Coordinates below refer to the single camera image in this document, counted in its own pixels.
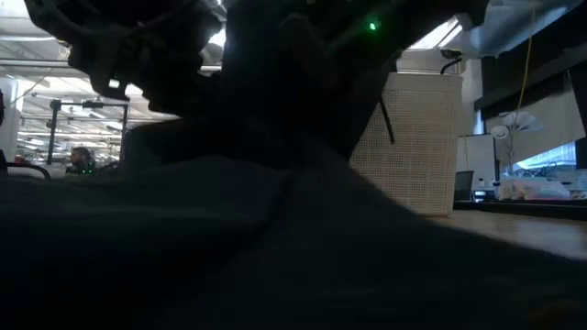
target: yellow cable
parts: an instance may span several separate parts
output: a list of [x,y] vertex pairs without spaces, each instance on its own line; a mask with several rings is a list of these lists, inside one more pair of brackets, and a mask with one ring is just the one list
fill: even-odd
[[514,158],[514,134],[515,134],[515,125],[517,122],[517,115],[522,107],[522,102],[524,101],[524,91],[526,90],[526,84],[528,80],[528,69],[530,66],[530,54],[532,53],[532,37],[534,35],[534,25],[536,23],[536,9],[532,9],[532,25],[530,26],[530,38],[528,38],[528,51],[526,53],[526,66],[524,68],[524,80],[522,81],[522,91],[520,91],[520,98],[517,102],[517,108],[514,110],[514,122],[510,127],[510,149],[509,155],[507,157],[510,159],[510,175],[512,175],[512,171],[514,170],[513,158]]
[[37,87],[43,80],[45,80],[45,78],[47,78],[51,74],[52,71],[53,71],[53,68],[50,68],[49,71],[44,76],[42,76],[39,80],[37,80],[37,82],[33,83],[32,87],[30,87],[29,89],[27,89],[24,93],[22,93],[16,99],[12,100],[12,102],[10,102],[6,106],[6,108],[9,108],[10,106],[12,106],[16,102],[18,102],[18,100],[20,100],[21,98],[27,96],[30,92],[32,92],[35,89],[35,87]]

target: white object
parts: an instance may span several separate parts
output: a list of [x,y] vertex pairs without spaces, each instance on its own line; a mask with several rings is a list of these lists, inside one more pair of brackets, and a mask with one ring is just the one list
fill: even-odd
[[383,89],[395,143],[379,106],[350,160],[358,173],[422,215],[452,212],[462,78],[391,73]]
[[[40,165],[40,167],[47,170],[49,172],[49,176],[53,180],[63,179],[65,177],[65,171],[67,170],[65,167],[52,167],[50,165]],[[45,176],[43,176],[43,173],[40,170],[29,168],[9,167],[8,176],[23,176],[29,178],[45,179]]]
[[23,100],[18,97],[22,94],[18,81],[11,78],[0,78],[0,90],[4,96],[6,107],[4,122],[0,126],[0,149],[3,150],[7,161],[13,161],[17,154],[17,132],[20,128],[20,112]]
[[500,114],[502,124],[506,127],[514,127],[516,131],[538,131],[544,126],[538,121],[534,115],[530,115],[527,111],[517,111]]
[[473,190],[490,191],[488,184],[495,178],[495,140],[489,134],[459,137],[457,148],[457,171],[473,171]]
[[218,33],[212,36],[208,42],[224,48],[224,44],[227,42],[227,32],[224,29],[221,29]]
[[491,132],[492,137],[497,139],[504,139],[507,138],[508,135],[510,135],[510,130],[507,128],[507,126],[504,125],[495,126],[494,128],[492,128]]
[[570,192],[560,181],[514,180],[514,187],[527,201],[567,201]]
[[558,171],[557,180],[570,191],[587,191],[587,170]]
[[547,178],[517,178],[517,177],[506,177],[503,176],[500,185],[497,187],[495,197],[500,201],[505,200],[522,200],[524,199],[524,193],[518,190],[514,183],[516,181],[543,181]]

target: window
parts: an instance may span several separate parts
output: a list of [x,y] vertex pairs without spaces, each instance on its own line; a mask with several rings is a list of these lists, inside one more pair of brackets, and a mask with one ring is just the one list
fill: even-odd
[[552,162],[556,162],[560,165],[577,165],[577,158],[575,155],[575,142],[568,143],[566,145],[554,148],[547,152],[543,152],[529,159],[519,161],[514,165],[514,171],[519,169],[533,170],[547,166]]

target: gray cloth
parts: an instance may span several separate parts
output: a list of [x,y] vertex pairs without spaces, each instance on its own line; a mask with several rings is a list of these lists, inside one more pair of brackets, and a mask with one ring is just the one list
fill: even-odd
[[0,178],[0,328],[584,328],[584,263],[433,225],[319,143],[302,163]]

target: black wire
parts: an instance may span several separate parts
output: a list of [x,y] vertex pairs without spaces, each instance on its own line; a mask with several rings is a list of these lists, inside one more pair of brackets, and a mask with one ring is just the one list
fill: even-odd
[[450,68],[451,66],[457,64],[457,63],[461,63],[462,62],[462,58],[458,58],[456,60],[450,61],[449,64],[445,65],[442,67],[442,70],[440,70],[440,74],[444,74],[444,72]]
[[379,105],[382,108],[383,118],[385,119],[385,125],[387,126],[387,132],[389,133],[389,140],[392,144],[395,143],[395,137],[393,137],[393,129],[392,129],[392,121],[389,118],[389,114],[387,113],[387,109],[385,108],[385,102],[383,101],[383,96],[379,96]]
[[537,170],[526,170],[520,169],[515,172],[516,177],[524,177],[524,178],[547,178],[553,171],[555,171],[558,167],[556,161],[551,161],[547,166],[543,166]]
[[447,60],[456,60],[462,57],[462,53],[458,50],[443,49],[440,51],[440,55]]

